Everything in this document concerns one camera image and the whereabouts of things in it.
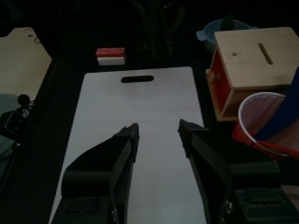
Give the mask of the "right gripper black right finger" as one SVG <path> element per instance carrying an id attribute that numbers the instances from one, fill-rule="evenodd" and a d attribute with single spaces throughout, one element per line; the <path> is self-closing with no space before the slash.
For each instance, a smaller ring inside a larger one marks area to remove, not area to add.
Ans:
<path id="1" fill-rule="evenodd" d="M 181 120 L 179 136 L 208 224 L 276 224 L 276 162 L 245 144 Z"/>

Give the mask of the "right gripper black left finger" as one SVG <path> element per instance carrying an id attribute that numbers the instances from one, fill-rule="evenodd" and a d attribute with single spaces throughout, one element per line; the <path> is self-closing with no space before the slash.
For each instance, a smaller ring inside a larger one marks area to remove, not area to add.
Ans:
<path id="1" fill-rule="evenodd" d="M 51 224 L 127 224 L 137 145 L 139 125 L 133 123 L 79 155 L 61 176 Z"/>

